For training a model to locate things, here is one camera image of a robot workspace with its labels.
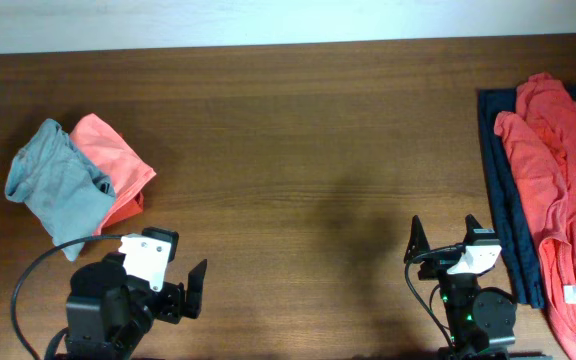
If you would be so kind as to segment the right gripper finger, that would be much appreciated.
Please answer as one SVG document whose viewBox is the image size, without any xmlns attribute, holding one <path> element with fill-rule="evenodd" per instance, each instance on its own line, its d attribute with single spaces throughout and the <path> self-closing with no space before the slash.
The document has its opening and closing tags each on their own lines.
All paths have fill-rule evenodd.
<svg viewBox="0 0 576 360">
<path fill-rule="evenodd" d="M 404 255 L 405 263 L 419 264 L 430 255 L 430 246 L 418 215 L 412 218 L 409 242 Z"/>
<path fill-rule="evenodd" d="M 468 214 L 465 217 L 465 225 L 466 235 L 464 237 L 464 243 L 467 245 L 473 245 L 480 238 L 480 235 L 476 232 L 476 230 L 481 229 L 481 224 L 472 214 Z"/>
</svg>

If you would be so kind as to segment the light blue t-shirt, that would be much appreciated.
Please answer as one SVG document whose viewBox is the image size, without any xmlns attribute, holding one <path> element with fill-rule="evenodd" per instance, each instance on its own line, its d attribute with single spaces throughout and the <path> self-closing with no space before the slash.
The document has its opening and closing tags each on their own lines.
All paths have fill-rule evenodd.
<svg viewBox="0 0 576 360">
<path fill-rule="evenodd" d="M 4 194 L 25 204 L 56 246 L 92 235 L 116 199 L 110 177 L 53 119 L 45 120 L 18 150 Z"/>
</svg>

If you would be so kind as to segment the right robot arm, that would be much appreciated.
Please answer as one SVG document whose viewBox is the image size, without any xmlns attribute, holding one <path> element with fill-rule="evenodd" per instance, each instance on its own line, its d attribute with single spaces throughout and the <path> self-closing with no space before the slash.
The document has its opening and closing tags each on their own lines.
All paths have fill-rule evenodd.
<svg viewBox="0 0 576 360">
<path fill-rule="evenodd" d="M 482 227 L 472 215 L 465 218 L 465 225 L 462 242 L 433 249 L 420 218 L 414 216 L 404 256 L 405 282 L 447 342 L 437 351 L 439 359 L 508 359 L 508 347 L 515 343 L 517 304 L 509 293 L 479 285 L 479 278 L 494 268 L 501 241 L 494 230 Z M 437 283 L 446 325 L 413 285 L 413 265 L 420 267 L 419 280 Z"/>
</svg>

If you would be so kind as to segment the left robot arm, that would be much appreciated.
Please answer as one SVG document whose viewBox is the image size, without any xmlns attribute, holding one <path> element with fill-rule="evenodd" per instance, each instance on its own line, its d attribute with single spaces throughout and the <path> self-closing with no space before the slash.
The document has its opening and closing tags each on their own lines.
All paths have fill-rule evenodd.
<svg viewBox="0 0 576 360">
<path fill-rule="evenodd" d="M 185 284 L 165 282 L 158 291 L 129 275 L 124 260 L 119 252 L 109 253 L 72 275 L 67 327 L 49 342 L 46 359 L 128 359 L 157 320 L 177 324 L 199 317 L 206 260 Z"/>
</svg>

